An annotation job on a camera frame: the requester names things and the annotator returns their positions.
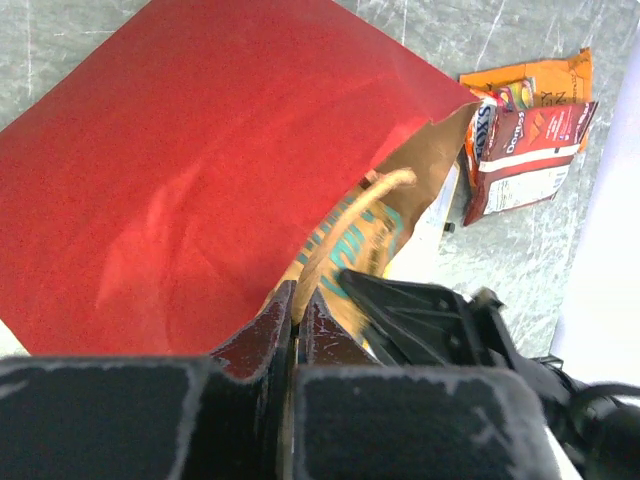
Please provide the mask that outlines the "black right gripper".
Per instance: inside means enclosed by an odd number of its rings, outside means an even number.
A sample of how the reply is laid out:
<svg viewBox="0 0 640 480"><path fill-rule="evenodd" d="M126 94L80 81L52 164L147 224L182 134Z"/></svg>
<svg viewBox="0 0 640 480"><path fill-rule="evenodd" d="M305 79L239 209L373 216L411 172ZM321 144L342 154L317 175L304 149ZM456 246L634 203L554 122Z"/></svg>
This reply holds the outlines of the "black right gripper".
<svg viewBox="0 0 640 480"><path fill-rule="evenodd" d="M293 380L296 479L557 479L549 430L563 388L520 355L491 290L344 269L364 314L360 346L319 293L299 325Z"/></svg>

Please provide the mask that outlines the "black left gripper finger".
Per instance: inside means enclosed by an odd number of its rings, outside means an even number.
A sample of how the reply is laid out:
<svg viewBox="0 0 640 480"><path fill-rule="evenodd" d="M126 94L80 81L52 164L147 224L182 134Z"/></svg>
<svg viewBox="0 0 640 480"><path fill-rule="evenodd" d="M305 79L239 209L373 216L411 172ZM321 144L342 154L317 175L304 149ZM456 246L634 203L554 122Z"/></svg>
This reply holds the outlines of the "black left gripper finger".
<svg viewBox="0 0 640 480"><path fill-rule="evenodd" d="M1 363L5 479L274 479L294 285L209 354Z"/></svg>

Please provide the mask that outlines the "brown teal chips bag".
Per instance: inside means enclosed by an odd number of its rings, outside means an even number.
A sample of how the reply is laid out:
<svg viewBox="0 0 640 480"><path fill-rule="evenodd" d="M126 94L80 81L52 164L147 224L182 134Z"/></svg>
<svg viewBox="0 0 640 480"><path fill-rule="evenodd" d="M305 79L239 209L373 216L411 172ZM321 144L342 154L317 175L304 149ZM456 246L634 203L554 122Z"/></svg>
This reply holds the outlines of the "brown teal chips bag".
<svg viewBox="0 0 640 480"><path fill-rule="evenodd" d="M328 232L356 199L365 191L355 187L330 211L329 215L313 231L287 268L277 286L285 280L298 280L309 257L314 253ZM407 222L382 200L376 200L350 222L336 241L327 260L321 265L319 288L331 315L355 339L373 354L363 337L365 316L339 286L338 276L343 269L382 277L387 266L407 240Z"/></svg>

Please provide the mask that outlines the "red brown paper bag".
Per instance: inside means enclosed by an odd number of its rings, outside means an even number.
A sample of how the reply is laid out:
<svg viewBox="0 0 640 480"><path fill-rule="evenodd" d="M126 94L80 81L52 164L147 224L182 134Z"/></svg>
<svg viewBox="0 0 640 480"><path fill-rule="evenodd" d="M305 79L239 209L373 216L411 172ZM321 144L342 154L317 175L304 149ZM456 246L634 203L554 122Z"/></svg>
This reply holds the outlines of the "red brown paper bag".
<svg viewBox="0 0 640 480"><path fill-rule="evenodd" d="M153 1L1 134L1 318L31 354L198 354L365 174L421 178L473 95L331 1Z"/></svg>

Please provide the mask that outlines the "red Doritos bag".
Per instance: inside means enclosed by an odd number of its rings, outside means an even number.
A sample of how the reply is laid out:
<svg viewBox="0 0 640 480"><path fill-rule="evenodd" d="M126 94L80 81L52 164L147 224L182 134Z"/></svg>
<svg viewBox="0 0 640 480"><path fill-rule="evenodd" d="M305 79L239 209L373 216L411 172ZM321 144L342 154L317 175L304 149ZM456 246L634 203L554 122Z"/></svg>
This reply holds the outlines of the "red Doritos bag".
<svg viewBox="0 0 640 480"><path fill-rule="evenodd" d="M555 197L598 108L596 101L496 110L463 224Z"/></svg>

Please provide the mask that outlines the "orange honey snack bag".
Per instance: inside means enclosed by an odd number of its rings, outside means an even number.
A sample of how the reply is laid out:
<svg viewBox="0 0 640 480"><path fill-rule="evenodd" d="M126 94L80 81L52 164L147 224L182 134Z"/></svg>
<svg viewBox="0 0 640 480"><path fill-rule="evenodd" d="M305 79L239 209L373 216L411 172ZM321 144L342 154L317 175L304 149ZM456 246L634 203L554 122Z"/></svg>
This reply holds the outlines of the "orange honey snack bag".
<svg viewBox="0 0 640 480"><path fill-rule="evenodd" d="M460 77L460 83L469 91L470 87L496 90L525 77L533 77L536 82L532 108L592 101L592 64L588 49L568 60L545 60L465 74ZM481 101L470 93L479 108Z"/></svg>

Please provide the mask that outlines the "orange white Fox's candy bag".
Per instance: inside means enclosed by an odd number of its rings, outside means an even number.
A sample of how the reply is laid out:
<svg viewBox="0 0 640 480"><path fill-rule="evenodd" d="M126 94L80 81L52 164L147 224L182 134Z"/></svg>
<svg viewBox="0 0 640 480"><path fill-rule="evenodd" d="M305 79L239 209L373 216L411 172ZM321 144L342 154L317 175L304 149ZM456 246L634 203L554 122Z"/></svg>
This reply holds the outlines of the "orange white Fox's candy bag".
<svg viewBox="0 0 640 480"><path fill-rule="evenodd" d="M533 77L508 83L496 90L481 90L470 87L470 91L481 101L468 126L464 149L467 157L469 184L475 190L477 174L484 147L498 111L526 110L534 106L536 82Z"/></svg>

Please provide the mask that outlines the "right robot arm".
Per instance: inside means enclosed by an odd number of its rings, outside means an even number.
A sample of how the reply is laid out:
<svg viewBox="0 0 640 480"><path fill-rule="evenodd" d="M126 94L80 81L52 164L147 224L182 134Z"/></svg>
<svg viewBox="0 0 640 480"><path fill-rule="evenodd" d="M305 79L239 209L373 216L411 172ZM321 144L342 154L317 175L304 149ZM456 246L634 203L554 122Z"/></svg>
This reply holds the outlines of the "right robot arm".
<svg viewBox="0 0 640 480"><path fill-rule="evenodd" d="M364 314L362 365L339 364L311 327L301 281L293 390L297 479L578 479L639 475L639 390L586 384L554 356L527 358L483 289L338 276Z"/></svg>

